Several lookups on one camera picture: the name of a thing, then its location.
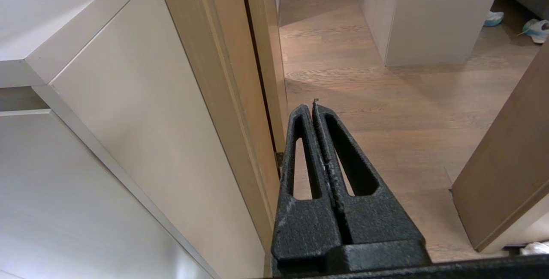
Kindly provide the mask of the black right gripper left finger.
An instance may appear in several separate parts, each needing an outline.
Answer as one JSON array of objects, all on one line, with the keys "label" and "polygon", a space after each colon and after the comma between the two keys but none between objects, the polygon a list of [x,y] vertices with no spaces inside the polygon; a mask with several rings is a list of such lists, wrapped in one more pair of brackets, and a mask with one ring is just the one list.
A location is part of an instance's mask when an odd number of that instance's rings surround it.
[{"label": "black right gripper left finger", "polygon": [[[302,141],[312,199],[294,197],[296,143]],[[331,189],[310,109],[300,105],[290,113],[280,193],[272,237],[273,277],[326,273],[326,255],[341,246],[332,207]]]}]

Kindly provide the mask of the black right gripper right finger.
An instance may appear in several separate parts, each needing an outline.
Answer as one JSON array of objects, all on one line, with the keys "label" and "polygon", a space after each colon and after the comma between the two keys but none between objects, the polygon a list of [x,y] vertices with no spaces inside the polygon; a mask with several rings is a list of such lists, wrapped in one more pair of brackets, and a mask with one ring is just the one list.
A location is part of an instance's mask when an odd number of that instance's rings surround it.
[{"label": "black right gripper right finger", "polygon": [[345,244],[425,239],[335,111],[318,102],[314,128]]}]

